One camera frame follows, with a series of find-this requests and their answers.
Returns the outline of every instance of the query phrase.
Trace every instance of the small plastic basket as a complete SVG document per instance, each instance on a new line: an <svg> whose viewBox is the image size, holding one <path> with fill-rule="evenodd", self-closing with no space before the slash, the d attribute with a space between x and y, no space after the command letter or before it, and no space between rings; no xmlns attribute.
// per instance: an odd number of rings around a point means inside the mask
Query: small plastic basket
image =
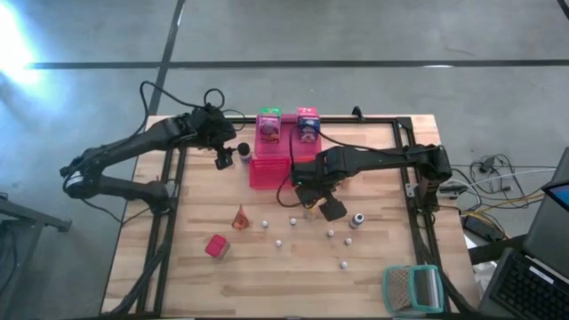
<svg viewBox="0 0 569 320"><path fill-rule="evenodd" d="M421 316L444 310L443 285L437 266L386 268L382 290L385 307L393 316ZM420 298L418 292L427 294Z"/></svg>
<svg viewBox="0 0 569 320"><path fill-rule="evenodd" d="M296 125L296 115L282 115L280 141L267 143L255 133L255 152L249 164L249 186L254 189L276 189L291 172L291 157L289 149L290 132ZM293 132L293 156L295 163L307 162L322 150L320 137L315 142L299 142Z"/></svg>

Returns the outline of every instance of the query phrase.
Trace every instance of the black cap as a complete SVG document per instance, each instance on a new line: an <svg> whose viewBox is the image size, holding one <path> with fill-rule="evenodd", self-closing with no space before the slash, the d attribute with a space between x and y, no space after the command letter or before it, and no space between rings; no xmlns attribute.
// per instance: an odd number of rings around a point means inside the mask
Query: black cap
<svg viewBox="0 0 569 320"><path fill-rule="evenodd" d="M249 153L251 153L251 148L249 148L249 144L247 144L245 142L241 142L237 146L237 152L241 156L247 156L247 155L249 155Z"/></svg>

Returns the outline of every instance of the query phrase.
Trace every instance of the computer monitor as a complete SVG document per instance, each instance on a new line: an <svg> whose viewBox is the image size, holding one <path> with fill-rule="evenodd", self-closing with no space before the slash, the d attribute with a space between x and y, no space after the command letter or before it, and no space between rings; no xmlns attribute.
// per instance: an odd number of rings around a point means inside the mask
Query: computer monitor
<svg viewBox="0 0 569 320"><path fill-rule="evenodd" d="M569 212L569 180L547 184L542 190Z"/></svg>

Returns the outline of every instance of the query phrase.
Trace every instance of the teal basket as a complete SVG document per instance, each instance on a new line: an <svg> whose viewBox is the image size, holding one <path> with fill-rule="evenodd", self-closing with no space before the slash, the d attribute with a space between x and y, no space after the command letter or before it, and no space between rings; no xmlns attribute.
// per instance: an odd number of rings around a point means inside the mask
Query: teal basket
<svg viewBox="0 0 569 320"><path fill-rule="evenodd" d="M382 290L385 307L393 316L420 316L444 310L443 284L437 266L386 268Z"/></svg>

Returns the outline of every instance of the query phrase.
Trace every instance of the laptop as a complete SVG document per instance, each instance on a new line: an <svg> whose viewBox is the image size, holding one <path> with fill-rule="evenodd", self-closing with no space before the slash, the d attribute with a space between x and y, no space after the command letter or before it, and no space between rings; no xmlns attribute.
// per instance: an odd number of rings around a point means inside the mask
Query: laptop
<svg viewBox="0 0 569 320"><path fill-rule="evenodd" d="M479 310L488 316L569 320L569 148L527 233L504 250Z"/></svg>

